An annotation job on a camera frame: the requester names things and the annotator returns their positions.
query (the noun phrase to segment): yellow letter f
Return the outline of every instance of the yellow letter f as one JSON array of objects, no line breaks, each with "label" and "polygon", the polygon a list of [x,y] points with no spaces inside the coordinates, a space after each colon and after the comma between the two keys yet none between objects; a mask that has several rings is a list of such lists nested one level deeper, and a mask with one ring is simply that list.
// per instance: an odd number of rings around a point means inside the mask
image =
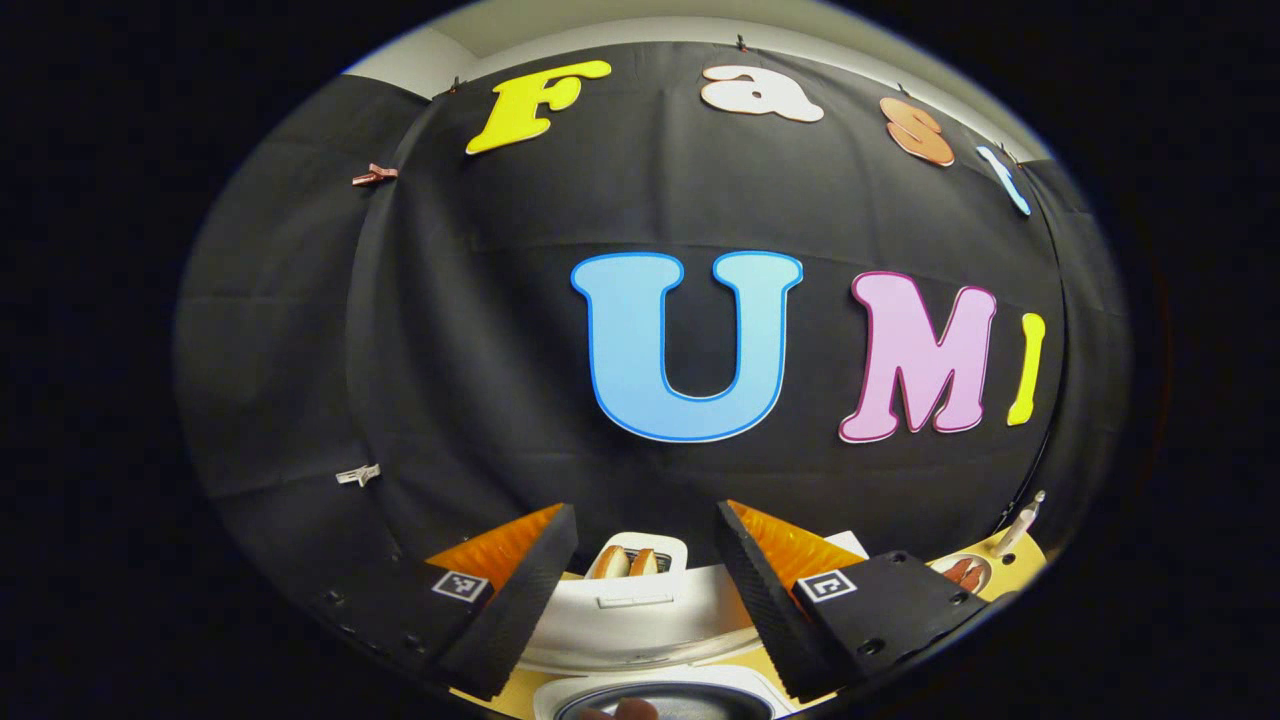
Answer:
[{"label": "yellow letter f", "polygon": [[[489,113],[489,122],[484,126],[484,131],[467,143],[467,155],[477,155],[485,150],[543,135],[552,127],[552,122],[538,117],[538,105],[547,102],[552,110],[563,110],[572,105],[577,100],[577,94],[582,91],[582,81],[573,76],[602,78],[611,70],[604,60],[590,60],[511,78],[498,85],[493,88],[498,94],[498,100]],[[554,78],[564,79],[547,87],[547,82]]]}]

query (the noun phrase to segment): white wall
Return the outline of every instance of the white wall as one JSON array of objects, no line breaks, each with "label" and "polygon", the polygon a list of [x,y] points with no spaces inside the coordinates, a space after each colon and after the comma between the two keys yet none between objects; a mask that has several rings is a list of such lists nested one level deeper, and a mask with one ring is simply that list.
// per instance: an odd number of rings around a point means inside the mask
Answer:
[{"label": "white wall", "polygon": [[[1043,142],[982,88],[895,36],[870,26],[867,28],[876,35],[876,42],[868,42],[867,47],[874,49],[879,56],[774,26],[726,18],[650,17],[566,29],[477,59],[444,33],[426,26],[388,44],[348,73],[392,82],[431,97],[448,90],[454,76],[468,81],[559,53],[644,41],[733,44],[742,35],[749,47],[826,63],[892,88],[901,83],[913,97],[933,105],[993,142],[1002,142],[1018,160],[1050,156]],[[891,64],[884,58],[897,63]],[[933,82],[908,72],[904,64],[918,68]],[[945,85],[947,90],[938,85]]]}]

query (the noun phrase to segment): foam letter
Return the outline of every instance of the foam letter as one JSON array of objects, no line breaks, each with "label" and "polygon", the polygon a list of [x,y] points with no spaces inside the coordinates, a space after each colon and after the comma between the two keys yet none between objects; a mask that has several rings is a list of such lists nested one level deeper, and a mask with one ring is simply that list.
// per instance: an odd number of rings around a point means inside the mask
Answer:
[{"label": "foam letter", "polygon": [[840,423],[840,438],[876,442],[893,434],[897,415],[890,402],[899,382],[913,433],[924,427],[947,383],[951,393],[933,427],[942,433],[956,433],[982,421],[995,296],[979,287],[960,288],[947,328],[937,341],[911,278],[899,273],[863,273],[854,279],[852,291],[867,306],[870,324],[867,375],[858,411]]},{"label": "foam letter", "polygon": [[663,442],[712,442],[773,410],[786,359],[787,291],[804,269],[794,258],[750,251],[722,255],[712,274],[737,297],[737,368],[723,392],[690,397],[671,388],[666,366],[666,297],[685,277],[680,261],[621,252],[573,269],[573,288],[586,296],[595,398],[622,428]]},{"label": "foam letter", "polygon": [[996,154],[991,151],[989,147],[978,146],[978,155],[982,155],[984,160],[991,163],[991,167],[996,170],[996,177],[1000,178],[1000,183],[1005,186],[1005,192],[1009,193],[1009,199],[1018,205],[1018,209],[1023,211],[1023,215],[1032,214],[1032,206],[1027,204],[1027,199],[1018,192],[1014,187],[1014,174],[1009,172],[1009,168],[1004,163],[996,159]]},{"label": "foam letter", "polygon": [[888,135],[908,154],[943,168],[956,161],[956,154],[942,140],[942,126],[932,115],[893,97],[881,100],[881,110],[892,120],[884,126]]},{"label": "foam letter", "polygon": [[1044,319],[1036,313],[1023,315],[1023,334],[1027,336],[1023,379],[1018,383],[1018,397],[1009,407],[1009,427],[1021,425],[1032,419],[1032,398],[1036,395],[1036,378],[1039,375],[1039,348],[1044,342]]},{"label": "foam letter", "polygon": [[[742,76],[750,79],[735,79]],[[782,73],[745,65],[719,65],[703,70],[703,77],[719,81],[703,87],[703,100],[721,110],[749,115],[777,113],[801,123],[822,119],[822,108],[810,102],[796,81]]]},{"label": "foam letter", "polygon": [[[538,105],[547,102],[552,110],[563,110],[577,100],[582,81],[573,76],[602,78],[612,72],[604,60],[590,60],[511,78],[493,88],[498,100],[489,113],[484,131],[467,143],[467,155],[477,155],[512,142],[530,140],[547,132],[552,122],[538,117]],[[547,87],[547,81],[564,78]]]}]

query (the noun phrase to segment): blue letter u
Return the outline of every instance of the blue letter u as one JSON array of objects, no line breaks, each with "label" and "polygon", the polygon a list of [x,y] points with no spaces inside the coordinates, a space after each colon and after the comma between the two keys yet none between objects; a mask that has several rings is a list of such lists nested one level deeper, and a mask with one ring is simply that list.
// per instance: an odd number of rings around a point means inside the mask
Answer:
[{"label": "blue letter u", "polygon": [[591,383],[611,420],[663,442],[712,442],[754,427],[773,409],[786,363],[787,291],[804,277],[795,258],[748,251],[712,266],[737,299],[737,366],[727,389],[681,395],[667,383],[667,291],[680,284],[680,260],[657,252],[620,252],[573,268],[586,296]]}]

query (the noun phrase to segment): copper clip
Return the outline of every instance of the copper clip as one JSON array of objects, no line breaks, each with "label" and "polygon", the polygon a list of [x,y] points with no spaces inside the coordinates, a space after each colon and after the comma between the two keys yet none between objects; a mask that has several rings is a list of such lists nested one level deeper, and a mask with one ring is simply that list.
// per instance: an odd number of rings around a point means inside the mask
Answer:
[{"label": "copper clip", "polygon": [[384,179],[396,179],[399,177],[399,170],[396,168],[379,168],[378,165],[369,164],[369,174],[357,176],[351,178],[351,184],[378,184]]}]

